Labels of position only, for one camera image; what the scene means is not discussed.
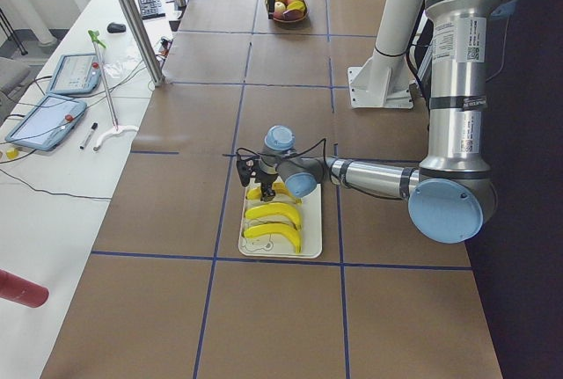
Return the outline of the brown wicker basket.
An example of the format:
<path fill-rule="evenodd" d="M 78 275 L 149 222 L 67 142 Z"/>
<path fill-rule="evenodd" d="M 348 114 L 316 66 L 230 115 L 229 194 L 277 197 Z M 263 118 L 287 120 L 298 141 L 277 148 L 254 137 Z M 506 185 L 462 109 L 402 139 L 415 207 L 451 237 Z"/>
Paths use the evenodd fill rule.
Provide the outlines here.
<path fill-rule="evenodd" d="M 274 22 L 292 24 L 307 18 L 308 7 L 305 0 L 281 0 L 274 3 Z"/>

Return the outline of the yellow starfruit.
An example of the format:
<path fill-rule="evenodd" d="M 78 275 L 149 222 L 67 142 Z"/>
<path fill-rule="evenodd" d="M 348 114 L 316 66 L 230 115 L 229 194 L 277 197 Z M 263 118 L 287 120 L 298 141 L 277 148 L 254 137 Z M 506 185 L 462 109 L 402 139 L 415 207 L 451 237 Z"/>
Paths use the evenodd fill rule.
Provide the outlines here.
<path fill-rule="evenodd" d="M 306 4 L 303 1 L 294 1 L 287 5 L 288 11 L 306 11 Z"/>

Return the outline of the dark red mango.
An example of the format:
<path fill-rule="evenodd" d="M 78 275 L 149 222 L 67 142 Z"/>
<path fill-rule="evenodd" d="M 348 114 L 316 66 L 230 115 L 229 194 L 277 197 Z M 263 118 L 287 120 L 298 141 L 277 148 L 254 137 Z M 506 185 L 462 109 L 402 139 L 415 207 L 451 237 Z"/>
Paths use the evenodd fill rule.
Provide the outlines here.
<path fill-rule="evenodd" d="M 288 22 L 294 22 L 304 17 L 305 13 L 301 11 L 285 11 L 284 20 Z"/>

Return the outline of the white bear tray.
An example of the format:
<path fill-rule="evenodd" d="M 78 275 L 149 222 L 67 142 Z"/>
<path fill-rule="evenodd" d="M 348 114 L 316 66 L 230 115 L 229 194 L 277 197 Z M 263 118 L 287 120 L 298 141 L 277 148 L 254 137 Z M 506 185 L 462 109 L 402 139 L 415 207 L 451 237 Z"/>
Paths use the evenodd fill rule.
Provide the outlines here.
<path fill-rule="evenodd" d="M 246 192 L 255 186 L 259 186 L 255 181 L 245 188 Z M 296 204 L 288 197 L 279 194 L 269 202 L 262 200 L 243 201 L 240 235 L 238 239 L 238 249 L 245 256 L 271 257 L 271 258 L 300 258 L 314 259 L 322 252 L 322 193 L 321 186 L 316 186 L 315 190 L 300 198 L 301 204 Z M 247 220 L 244 213 L 248 208 L 264 205 L 270 202 L 284 202 L 295 206 L 302 217 L 302 228 L 299 230 L 302 238 L 302 250 L 299 254 L 294 252 L 292 244 L 281 235 L 266 235 L 254 239 L 243 237 L 244 230 L 254 225 L 265 223 L 280 222 L 294 227 L 294 224 L 285 216 L 270 215 L 259 219 Z"/>

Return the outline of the black keyboard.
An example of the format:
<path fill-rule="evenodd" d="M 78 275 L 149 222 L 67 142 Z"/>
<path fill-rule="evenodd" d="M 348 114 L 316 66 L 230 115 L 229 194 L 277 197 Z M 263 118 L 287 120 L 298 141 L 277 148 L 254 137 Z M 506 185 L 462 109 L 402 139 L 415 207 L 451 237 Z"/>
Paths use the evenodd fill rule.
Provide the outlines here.
<path fill-rule="evenodd" d="M 165 16 L 165 8 L 161 0 L 137 0 L 137 2 L 143 20 Z"/>

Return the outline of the black computer mouse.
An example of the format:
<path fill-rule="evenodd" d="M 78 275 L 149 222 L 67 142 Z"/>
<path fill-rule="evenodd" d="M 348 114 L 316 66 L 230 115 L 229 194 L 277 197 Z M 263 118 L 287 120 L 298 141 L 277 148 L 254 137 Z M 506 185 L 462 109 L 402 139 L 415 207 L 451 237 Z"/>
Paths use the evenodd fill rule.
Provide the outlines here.
<path fill-rule="evenodd" d="M 126 32 L 127 28 L 124 24 L 112 22 L 108 24 L 106 30 L 109 33 L 124 33 Z"/>

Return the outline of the white reacher grabber tool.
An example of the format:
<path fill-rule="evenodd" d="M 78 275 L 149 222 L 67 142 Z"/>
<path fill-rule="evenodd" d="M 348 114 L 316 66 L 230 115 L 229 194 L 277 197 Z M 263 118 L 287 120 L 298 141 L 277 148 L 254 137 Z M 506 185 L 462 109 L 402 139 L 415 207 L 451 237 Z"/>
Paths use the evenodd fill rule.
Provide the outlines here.
<path fill-rule="evenodd" d="M 105 72 L 105 69 L 104 69 L 103 57 L 102 57 L 102 52 L 101 52 L 101 48 L 106 48 L 106 45 L 104 44 L 104 42 L 102 40 L 99 39 L 99 31 L 89 30 L 88 34 L 91 38 L 91 42 L 92 42 L 92 45 L 93 45 L 93 48 L 94 48 L 96 59 L 97 59 L 97 62 L 99 64 L 99 72 L 100 72 L 100 76 L 101 76 L 101 81 L 104 85 L 106 101 L 107 101 L 107 104 L 108 104 L 108 107 L 109 107 L 109 112 L 110 112 L 112 123 L 113 123 L 113 126 L 111 128 L 109 128 L 105 133 L 103 133 L 97 139 L 96 144 L 93 147 L 93 150 L 98 151 L 102 147 L 103 142 L 106 139 L 108 139 L 109 137 L 118 136 L 118 135 L 121 135 L 122 133 L 125 133 L 125 132 L 131 132 L 131 131 L 137 132 L 139 130 L 139 127 L 134 126 L 134 125 L 121 125 L 118 122 L 117 114 L 115 112 L 112 97 L 111 97 L 110 88 L 109 88 L 109 85 L 108 85 L 108 82 L 107 82 L 107 79 L 106 79 L 106 72 Z"/>

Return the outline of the black marker pen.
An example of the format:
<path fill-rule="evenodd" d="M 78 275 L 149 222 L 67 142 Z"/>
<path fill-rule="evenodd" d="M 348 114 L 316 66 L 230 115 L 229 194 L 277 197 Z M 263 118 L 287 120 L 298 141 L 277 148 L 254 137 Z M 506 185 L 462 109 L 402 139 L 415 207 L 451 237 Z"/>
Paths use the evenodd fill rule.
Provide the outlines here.
<path fill-rule="evenodd" d="M 95 131 L 97 130 L 98 125 L 99 124 L 97 122 L 94 122 L 91 125 L 90 129 L 88 130 L 88 133 L 86 134 L 84 139 L 80 142 L 79 149 L 86 149 L 88 143 L 90 142 L 90 140 L 93 137 Z"/>

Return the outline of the upper blue teach pendant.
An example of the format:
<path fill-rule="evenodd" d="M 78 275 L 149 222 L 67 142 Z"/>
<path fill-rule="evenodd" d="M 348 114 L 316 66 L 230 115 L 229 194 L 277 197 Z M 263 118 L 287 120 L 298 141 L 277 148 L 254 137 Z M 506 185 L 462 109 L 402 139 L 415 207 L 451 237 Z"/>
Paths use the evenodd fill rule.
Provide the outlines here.
<path fill-rule="evenodd" d="M 63 55 L 56 65 L 48 92 L 59 95 L 83 95 L 93 91 L 101 77 L 94 53 Z"/>

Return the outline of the blue teach pendant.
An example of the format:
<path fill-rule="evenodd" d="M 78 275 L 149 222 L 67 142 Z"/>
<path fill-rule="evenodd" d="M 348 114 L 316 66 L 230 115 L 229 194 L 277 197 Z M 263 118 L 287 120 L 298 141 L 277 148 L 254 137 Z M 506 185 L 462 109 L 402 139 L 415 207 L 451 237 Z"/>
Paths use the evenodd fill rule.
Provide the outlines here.
<path fill-rule="evenodd" d="M 48 92 L 59 95 L 83 95 L 93 91 L 101 77 L 94 53 L 63 55 L 56 65 Z"/>
<path fill-rule="evenodd" d="M 66 138 L 86 110 L 87 103 L 81 99 L 49 92 L 5 136 L 5 141 L 30 149 L 50 151 Z"/>

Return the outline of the lower blue teach pendant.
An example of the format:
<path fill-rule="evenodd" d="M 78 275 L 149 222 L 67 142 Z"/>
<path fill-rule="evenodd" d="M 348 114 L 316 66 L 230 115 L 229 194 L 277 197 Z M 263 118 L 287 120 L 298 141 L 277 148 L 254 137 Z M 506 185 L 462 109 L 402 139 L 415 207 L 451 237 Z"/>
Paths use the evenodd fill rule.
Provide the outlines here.
<path fill-rule="evenodd" d="M 49 92 L 5 136 L 5 141 L 30 149 L 50 151 L 66 138 L 86 110 L 87 103 L 81 99 Z"/>

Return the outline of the red cylinder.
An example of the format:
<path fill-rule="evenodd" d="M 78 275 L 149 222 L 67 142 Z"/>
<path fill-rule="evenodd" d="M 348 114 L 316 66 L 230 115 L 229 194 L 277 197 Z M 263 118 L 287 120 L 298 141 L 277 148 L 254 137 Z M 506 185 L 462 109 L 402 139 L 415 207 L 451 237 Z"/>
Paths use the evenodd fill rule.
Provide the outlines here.
<path fill-rule="evenodd" d="M 30 308 L 38 308 L 47 301 L 49 291 L 39 284 L 2 270 L 1 297 Z"/>

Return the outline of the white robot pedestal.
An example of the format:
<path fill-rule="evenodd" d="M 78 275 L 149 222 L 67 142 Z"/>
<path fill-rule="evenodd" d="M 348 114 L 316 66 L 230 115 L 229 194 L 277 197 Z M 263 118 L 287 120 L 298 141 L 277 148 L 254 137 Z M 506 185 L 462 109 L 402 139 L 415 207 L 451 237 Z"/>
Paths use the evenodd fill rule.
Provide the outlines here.
<path fill-rule="evenodd" d="M 353 108 L 411 109 L 406 55 L 424 0 L 386 0 L 372 56 L 347 69 Z"/>

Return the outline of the aluminium frame post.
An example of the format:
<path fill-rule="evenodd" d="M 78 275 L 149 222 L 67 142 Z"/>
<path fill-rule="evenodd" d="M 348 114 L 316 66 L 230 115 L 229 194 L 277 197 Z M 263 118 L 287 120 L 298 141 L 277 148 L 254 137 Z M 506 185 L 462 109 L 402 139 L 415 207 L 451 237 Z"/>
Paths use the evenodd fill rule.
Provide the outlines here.
<path fill-rule="evenodd" d="M 140 55 L 149 71 L 150 78 L 155 87 L 159 87 L 165 80 L 160 64 L 156 58 L 153 46 L 143 24 L 143 20 L 135 0 L 118 0 L 128 26 L 135 39 Z"/>

